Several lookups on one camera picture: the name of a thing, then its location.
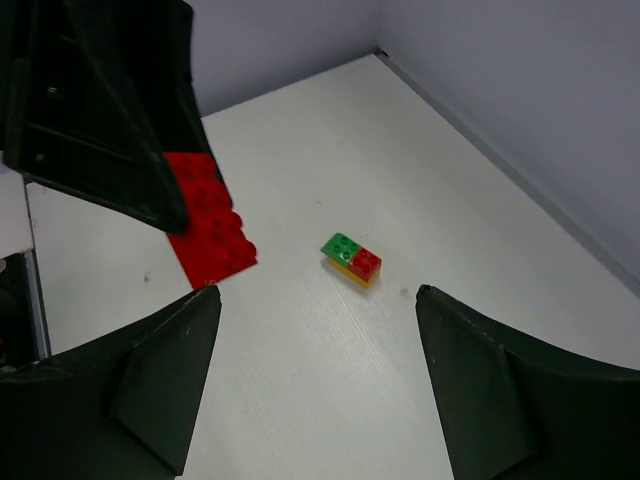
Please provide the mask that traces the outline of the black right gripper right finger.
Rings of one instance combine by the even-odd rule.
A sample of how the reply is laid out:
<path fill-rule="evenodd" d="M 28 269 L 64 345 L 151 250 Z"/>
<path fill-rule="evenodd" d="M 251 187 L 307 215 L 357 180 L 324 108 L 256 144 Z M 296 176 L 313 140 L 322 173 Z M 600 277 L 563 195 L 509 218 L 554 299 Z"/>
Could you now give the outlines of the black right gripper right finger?
<path fill-rule="evenodd" d="M 636 479 L 639 373 L 420 287 L 416 315 L 456 479 Z"/>

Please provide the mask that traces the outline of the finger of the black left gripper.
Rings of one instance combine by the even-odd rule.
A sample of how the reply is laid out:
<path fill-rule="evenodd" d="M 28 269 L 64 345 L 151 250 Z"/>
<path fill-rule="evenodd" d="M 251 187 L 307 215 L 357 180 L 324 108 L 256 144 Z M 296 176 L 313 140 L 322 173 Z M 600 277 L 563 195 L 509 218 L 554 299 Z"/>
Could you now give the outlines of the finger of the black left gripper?
<path fill-rule="evenodd" d="M 188 225 L 169 157 L 210 147 L 184 1 L 5 1 L 1 152 L 24 178 L 170 234 Z"/>

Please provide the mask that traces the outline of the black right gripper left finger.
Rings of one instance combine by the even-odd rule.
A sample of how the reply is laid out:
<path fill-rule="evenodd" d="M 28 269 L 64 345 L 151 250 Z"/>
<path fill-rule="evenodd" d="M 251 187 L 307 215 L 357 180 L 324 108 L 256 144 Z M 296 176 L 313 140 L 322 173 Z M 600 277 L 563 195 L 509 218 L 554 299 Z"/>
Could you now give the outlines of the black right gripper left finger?
<path fill-rule="evenodd" d="M 221 298 L 199 288 L 156 313 L 1 376 L 4 479 L 183 474 Z"/>

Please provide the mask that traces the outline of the green red flower lego stack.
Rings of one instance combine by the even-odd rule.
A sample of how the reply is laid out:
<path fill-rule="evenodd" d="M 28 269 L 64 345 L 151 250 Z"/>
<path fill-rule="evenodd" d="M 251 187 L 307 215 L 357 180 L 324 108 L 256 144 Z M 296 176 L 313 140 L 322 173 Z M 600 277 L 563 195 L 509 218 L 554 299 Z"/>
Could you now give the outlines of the green red flower lego stack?
<path fill-rule="evenodd" d="M 257 264 L 257 249 L 243 231 L 229 191 L 205 153 L 166 155 L 189 216 L 186 230 L 168 240 L 194 289 L 217 284 Z"/>

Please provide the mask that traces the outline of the green red yellow lego stack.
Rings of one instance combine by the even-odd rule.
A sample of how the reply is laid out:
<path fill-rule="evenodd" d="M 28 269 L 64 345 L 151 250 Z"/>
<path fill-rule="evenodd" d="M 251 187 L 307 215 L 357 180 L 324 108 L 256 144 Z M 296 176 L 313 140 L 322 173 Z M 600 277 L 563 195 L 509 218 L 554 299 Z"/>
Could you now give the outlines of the green red yellow lego stack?
<path fill-rule="evenodd" d="M 335 233 L 321 252 L 334 268 L 363 288 L 373 285 L 381 272 L 382 259 L 343 233 Z"/>

